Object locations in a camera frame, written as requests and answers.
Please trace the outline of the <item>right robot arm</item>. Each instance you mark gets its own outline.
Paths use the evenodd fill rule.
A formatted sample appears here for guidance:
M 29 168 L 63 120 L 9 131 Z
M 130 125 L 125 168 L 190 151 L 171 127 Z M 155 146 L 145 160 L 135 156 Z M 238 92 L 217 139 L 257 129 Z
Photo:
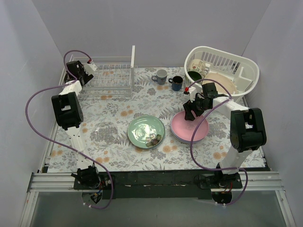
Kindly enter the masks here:
M 248 108 L 233 101 L 231 94 L 220 94 L 217 82 L 210 80 L 202 85 L 202 93 L 190 85 L 184 93 L 190 96 L 184 105 L 185 120 L 193 121 L 205 111 L 217 110 L 230 120 L 231 147 L 216 168 L 208 168 L 210 174 L 198 175 L 195 181 L 201 188 L 225 188 L 241 186 L 239 171 L 245 159 L 267 141 L 262 111 Z

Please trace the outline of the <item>green plate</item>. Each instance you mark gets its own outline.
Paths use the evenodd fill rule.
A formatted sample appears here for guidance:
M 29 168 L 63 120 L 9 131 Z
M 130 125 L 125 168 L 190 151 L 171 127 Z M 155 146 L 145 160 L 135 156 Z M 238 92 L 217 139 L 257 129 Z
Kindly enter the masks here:
M 152 149 L 160 145 L 165 137 L 165 126 L 152 115 L 142 115 L 133 119 L 127 129 L 130 142 L 140 149 Z

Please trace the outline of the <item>pink plate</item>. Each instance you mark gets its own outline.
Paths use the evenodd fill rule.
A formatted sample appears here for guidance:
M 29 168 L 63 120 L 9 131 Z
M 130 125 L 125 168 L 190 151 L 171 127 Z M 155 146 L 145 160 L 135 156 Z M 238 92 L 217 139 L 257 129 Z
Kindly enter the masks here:
M 196 129 L 197 125 L 201 122 L 203 116 L 195 118 L 194 121 L 185 120 L 185 111 L 175 114 L 171 119 L 171 130 L 172 132 L 183 141 L 191 141 L 192 134 Z M 209 124 L 207 120 L 204 120 L 199 126 L 193 142 L 198 142 L 204 139 L 209 131 Z

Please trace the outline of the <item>clear glass plate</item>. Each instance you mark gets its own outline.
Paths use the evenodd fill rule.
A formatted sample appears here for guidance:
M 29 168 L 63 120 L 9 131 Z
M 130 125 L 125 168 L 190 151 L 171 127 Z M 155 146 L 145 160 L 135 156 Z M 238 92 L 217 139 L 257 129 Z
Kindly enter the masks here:
M 97 123 L 90 134 L 91 141 L 99 147 L 105 147 L 115 143 L 117 137 L 118 129 L 112 122 Z

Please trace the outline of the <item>white wire dish rack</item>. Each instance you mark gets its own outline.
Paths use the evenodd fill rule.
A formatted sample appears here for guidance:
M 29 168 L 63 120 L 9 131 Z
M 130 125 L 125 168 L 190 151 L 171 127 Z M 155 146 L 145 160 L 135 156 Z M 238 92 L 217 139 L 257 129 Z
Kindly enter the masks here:
M 131 55 L 114 57 L 92 57 L 80 50 L 68 51 L 63 58 L 64 71 L 62 73 L 62 85 L 64 85 L 67 63 L 80 61 L 83 65 L 93 61 L 97 70 L 94 78 L 83 86 L 79 95 L 82 96 L 131 96 L 134 88 L 134 69 L 131 68 Z

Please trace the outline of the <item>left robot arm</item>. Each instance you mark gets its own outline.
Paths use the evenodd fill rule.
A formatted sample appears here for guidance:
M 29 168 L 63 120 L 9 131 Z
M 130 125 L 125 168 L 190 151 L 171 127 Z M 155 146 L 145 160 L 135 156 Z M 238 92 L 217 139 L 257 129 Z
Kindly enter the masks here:
M 81 128 L 84 117 L 78 95 L 83 86 L 93 79 L 93 73 L 97 70 L 97 66 L 91 60 L 85 65 L 80 61 L 71 61 L 67 63 L 67 69 L 69 71 L 64 76 L 65 87 L 63 91 L 51 98 L 53 110 L 56 122 L 67 134 L 71 147 L 79 152 L 77 155 L 77 173 L 72 174 L 72 176 L 82 186 L 96 189 L 100 186 L 101 178 L 95 164 L 83 156 L 86 152 Z

